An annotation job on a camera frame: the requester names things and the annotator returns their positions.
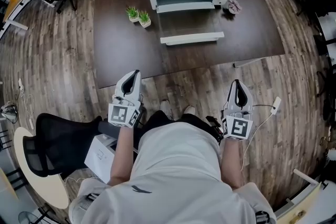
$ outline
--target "white t-shirt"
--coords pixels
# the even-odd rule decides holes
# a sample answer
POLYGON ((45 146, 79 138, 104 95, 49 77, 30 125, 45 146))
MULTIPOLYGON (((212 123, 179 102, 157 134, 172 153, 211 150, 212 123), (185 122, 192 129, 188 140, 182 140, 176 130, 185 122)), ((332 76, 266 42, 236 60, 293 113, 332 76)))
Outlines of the white t-shirt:
POLYGON ((107 188, 81 224, 256 223, 276 217, 255 184, 232 189, 220 179, 219 146, 208 133, 177 122, 148 131, 129 182, 107 188))

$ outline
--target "wooden floor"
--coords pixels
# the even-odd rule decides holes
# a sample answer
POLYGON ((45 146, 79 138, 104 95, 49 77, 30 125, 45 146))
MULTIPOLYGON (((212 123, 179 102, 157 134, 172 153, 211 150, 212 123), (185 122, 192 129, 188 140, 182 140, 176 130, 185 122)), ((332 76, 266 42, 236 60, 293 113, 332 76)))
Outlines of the wooden floor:
MULTIPOLYGON (((320 137, 328 133, 322 120, 322 101, 316 71, 326 63, 314 45, 312 29, 306 18, 295 15, 292 0, 266 0, 277 24, 285 55, 252 63, 239 69, 232 64, 183 71, 144 79, 144 105, 147 117, 168 99, 175 118, 191 104, 198 116, 219 118, 229 86, 234 79, 246 84, 254 103, 272 104, 282 99, 276 116, 260 128, 246 154, 244 179, 255 182, 270 204, 276 208, 297 192, 302 180, 292 175, 293 168, 311 174, 324 149, 320 137)), ((114 87, 98 89, 93 62, 93 0, 78 0, 78 10, 67 3, 60 15, 40 0, 33 0, 17 17, 28 25, 24 32, 10 26, 0 40, 0 81, 4 82, 5 101, 15 100, 18 79, 22 78, 26 94, 33 94, 33 120, 42 112, 66 119, 87 122, 97 115, 106 116, 114 87)), ((19 99, 19 121, 15 127, 29 128, 23 101, 19 99)), ((269 108, 254 110, 254 124, 269 115, 269 108)), ((8 124, 11 135, 14 128, 8 124)), ((11 154, 15 161, 13 147, 11 154)), ((88 170, 76 171, 72 177, 89 177, 88 170)), ((77 194, 80 182, 67 182, 70 199, 77 194)), ((43 200, 29 190, 36 203, 43 200)), ((57 210, 63 223, 67 211, 57 210)))

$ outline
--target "mesh chair back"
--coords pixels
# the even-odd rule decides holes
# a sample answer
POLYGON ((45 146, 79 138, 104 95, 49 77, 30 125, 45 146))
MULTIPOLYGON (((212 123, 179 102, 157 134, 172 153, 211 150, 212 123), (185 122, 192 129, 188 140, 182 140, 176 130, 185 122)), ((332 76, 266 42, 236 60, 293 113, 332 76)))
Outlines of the mesh chair back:
POLYGON ((81 123, 43 113, 36 120, 36 136, 25 137, 24 151, 29 168, 38 176, 68 173, 87 168, 84 164, 94 136, 100 134, 99 116, 81 123))

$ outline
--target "white cardboard box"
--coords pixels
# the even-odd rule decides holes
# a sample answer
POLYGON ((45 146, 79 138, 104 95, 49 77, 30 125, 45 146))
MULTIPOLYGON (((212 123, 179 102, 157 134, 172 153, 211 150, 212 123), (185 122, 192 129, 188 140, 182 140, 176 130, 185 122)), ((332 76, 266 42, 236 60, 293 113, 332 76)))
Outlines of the white cardboard box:
POLYGON ((115 151, 111 146, 117 143, 117 139, 110 136, 96 135, 91 143, 84 163, 93 171, 104 183, 110 180, 111 166, 115 151))

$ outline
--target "power strip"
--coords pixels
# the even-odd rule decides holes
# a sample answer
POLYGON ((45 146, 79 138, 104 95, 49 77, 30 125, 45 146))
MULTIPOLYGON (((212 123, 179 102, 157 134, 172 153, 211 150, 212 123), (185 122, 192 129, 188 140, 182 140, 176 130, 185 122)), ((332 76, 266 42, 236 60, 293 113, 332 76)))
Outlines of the power strip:
POLYGON ((278 108, 279 108, 279 106, 280 106, 280 103, 281 103, 281 99, 280 99, 280 97, 276 97, 275 98, 275 100, 274 100, 274 103, 273 103, 273 108, 271 108, 271 113, 273 114, 273 115, 275 115, 276 113, 277 113, 277 111, 278 111, 278 108))

